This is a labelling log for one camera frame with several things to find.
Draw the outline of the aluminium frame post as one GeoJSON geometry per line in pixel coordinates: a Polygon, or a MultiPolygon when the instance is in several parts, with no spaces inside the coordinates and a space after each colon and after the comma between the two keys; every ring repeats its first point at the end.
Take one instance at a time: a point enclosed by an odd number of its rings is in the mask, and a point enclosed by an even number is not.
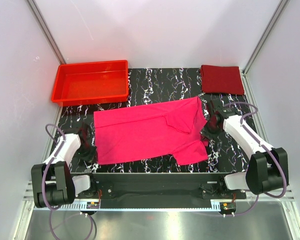
{"type": "Polygon", "coordinates": [[[253,63],[255,62],[255,60],[257,59],[259,53],[261,52],[261,50],[263,49],[263,46],[265,45],[267,39],[269,38],[270,34],[272,33],[272,31],[274,30],[277,22],[279,21],[281,15],[283,14],[283,12],[285,11],[286,7],[288,6],[288,4],[290,3],[290,0],[280,0],[274,13],[272,14],[266,28],[264,29],[256,47],[254,48],[250,58],[248,59],[245,67],[242,70],[242,73],[244,75],[247,75],[249,70],[251,69],[253,63]]]}
{"type": "Polygon", "coordinates": [[[48,24],[46,23],[43,14],[41,13],[37,3],[35,0],[25,0],[25,2],[27,3],[31,13],[33,14],[36,22],[38,23],[43,35],[45,36],[50,48],[52,49],[55,57],[57,58],[58,62],[60,64],[66,64],[66,60],[63,57],[63,54],[60,50],[60,48],[58,47],[58,44],[55,40],[55,38],[53,37],[48,24]]]}

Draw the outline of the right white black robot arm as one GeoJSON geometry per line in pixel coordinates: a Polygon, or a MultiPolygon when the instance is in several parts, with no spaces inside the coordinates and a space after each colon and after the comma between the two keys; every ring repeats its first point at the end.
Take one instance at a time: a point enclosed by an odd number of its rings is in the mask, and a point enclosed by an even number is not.
{"type": "Polygon", "coordinates": [[[249,190],[254,195],[282,198],[289,185],[287,152],[262,139],[246,122],[251,113],[241,115],[235,105],[235,102],[223,104],[221,100],[211,100],[206,104],[209,119],[201,130],[201,134],[209,140],[215,140],[225,132],[249,158],[245,172],[227,174],[217,185],[218,195],[226,199],[235,190],[249,190]]]}

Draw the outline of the red plastic bin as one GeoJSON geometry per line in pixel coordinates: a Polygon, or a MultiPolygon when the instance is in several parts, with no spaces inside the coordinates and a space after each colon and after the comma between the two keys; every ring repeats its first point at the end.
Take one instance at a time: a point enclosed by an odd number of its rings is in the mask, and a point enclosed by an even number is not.
{"type": "Polygon", "coordinates": [[[61,107],[126,102],[128,61],[113,60],[61,64],[51,101],[61,107]]]}

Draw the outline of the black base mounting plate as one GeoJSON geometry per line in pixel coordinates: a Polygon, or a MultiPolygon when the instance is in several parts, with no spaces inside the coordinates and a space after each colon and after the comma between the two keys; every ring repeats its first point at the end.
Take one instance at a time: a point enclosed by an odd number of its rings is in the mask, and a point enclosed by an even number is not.
{"type": "Polygon", "coordinates": [[[223,173],[92,173],[97,192],[78,199],[106,206],[202,207],[205,201],[244,200],[242,190],[227,190],[223,173]]]}

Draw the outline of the right aluminium frame post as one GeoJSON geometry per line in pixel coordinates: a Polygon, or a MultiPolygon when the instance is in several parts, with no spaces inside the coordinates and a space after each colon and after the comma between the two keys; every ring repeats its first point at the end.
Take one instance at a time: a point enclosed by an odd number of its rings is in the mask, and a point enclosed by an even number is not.
{"type": "Polygon", "coordinates": [[[272,31],[274,30],[277,22],[279,21],[281,15],[283,14],[283,12],[285,11],[286,7],[288,6],[288,4],[290,3],[290,0],[280,0],[274,13],[272,14],[266,28],[264,29],[256,47],[254,48],[250,58],[248,59],[245,67],[242,70],[242,73],[244,75],[247,75],[249,70],[251,69],[253,63],[255,62],[255,60],[257,59],[259,53],[261,52],[261,50],[263,49],[263,46],[265,45],[267,39],[269,38],[270,34],[272,33],[272,31]]]}

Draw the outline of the bright pink t-shirt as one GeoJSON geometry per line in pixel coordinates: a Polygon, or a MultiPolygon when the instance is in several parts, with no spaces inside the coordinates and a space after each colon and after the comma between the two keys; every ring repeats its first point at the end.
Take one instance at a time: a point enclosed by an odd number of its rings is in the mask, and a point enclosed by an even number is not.
{"type": "Polygon", "coordinates": [[[208,159],[199,97],[94,112],[99,165],[172,155],[178,165],[208,159]]]}

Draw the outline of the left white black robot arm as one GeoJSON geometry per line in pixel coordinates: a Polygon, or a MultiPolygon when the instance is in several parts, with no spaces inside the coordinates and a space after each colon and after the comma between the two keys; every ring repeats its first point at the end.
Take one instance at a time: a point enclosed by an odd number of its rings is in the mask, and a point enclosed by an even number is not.
{"type": "Polygon", "coordinates": [[[71,175],[70,172],[73,160],[87,163],[97,160],[97,148],[89,144],[91,127],[83,123],[79,128],[63,132],[57,125],[48,123],[45,131],[54,141],[55,148],[45,161],[31,168],[34,205],[54,211],[72,204],[80,194],[93,198],[98,193],[93,175],[71,175]]]}

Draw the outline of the left aluminium frame post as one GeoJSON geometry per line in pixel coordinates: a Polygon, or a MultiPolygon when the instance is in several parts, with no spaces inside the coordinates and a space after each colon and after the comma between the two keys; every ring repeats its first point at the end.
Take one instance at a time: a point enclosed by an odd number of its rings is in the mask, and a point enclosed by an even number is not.
{"type": "Polygon", "coordinates": [[[45,36],[50,48],[52,49],[55,57],[57,58],[58,62],[60,64],[66,64],[66,60],[63,57],[63,54],[60,50],[60,48],[58,47],[58,44],[55,40],[55,38],[53,37],[48,24],[46,23],[43,14],[41,13],[37,3],[35,0],[25,0],[25,2],[27,3],[31,13],[33,14],[36,22],[38,23],[43,35],[45,36]]]}

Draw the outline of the folded dark red t-shirt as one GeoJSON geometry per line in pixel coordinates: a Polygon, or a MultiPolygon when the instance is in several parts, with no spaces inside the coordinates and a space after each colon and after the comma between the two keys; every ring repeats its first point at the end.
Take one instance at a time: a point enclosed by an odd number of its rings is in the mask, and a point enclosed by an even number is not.
{"type": "Polygon", "coordinates": [[[202,65],[201,89],[207,94],[243,95],[245,93],[238,66],[202,65]]]}

